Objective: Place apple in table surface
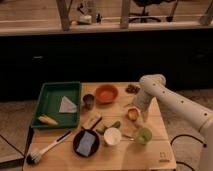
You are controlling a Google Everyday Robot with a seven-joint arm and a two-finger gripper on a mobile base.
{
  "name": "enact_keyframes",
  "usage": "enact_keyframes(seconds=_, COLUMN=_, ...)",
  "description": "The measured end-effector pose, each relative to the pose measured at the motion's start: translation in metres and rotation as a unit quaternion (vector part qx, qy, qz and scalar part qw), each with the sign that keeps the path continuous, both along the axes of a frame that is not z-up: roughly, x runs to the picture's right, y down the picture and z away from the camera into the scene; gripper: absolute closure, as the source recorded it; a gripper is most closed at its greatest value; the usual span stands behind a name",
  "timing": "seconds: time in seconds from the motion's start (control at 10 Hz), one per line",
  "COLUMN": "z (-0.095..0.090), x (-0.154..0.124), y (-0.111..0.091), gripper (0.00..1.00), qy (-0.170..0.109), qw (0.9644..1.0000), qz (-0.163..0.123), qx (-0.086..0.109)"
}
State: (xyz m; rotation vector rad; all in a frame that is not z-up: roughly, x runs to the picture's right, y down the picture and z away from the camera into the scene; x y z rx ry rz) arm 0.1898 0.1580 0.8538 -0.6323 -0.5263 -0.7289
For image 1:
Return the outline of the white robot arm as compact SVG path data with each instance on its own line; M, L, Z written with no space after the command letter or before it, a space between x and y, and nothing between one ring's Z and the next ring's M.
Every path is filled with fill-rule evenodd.
M168 88L162 74L144 75L139 80L140 90L133 99L133 104L141 111L146 111L156 97L174 113L187 120L203 137L197 171L213 171L213 110L181 96Z

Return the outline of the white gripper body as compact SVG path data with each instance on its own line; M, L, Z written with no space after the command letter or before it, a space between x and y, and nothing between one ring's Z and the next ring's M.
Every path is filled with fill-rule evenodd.
M140 90L136 96L133 98L133 104L141 111L147 111L153 96L145 92L144 90Z

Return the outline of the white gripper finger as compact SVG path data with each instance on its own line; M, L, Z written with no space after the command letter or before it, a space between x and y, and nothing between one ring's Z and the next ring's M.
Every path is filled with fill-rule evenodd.
M147 122L148 117L149 117L149 111L148 111L148 110L143 111L143 112L142 112L142 119L143 119L143 122Z

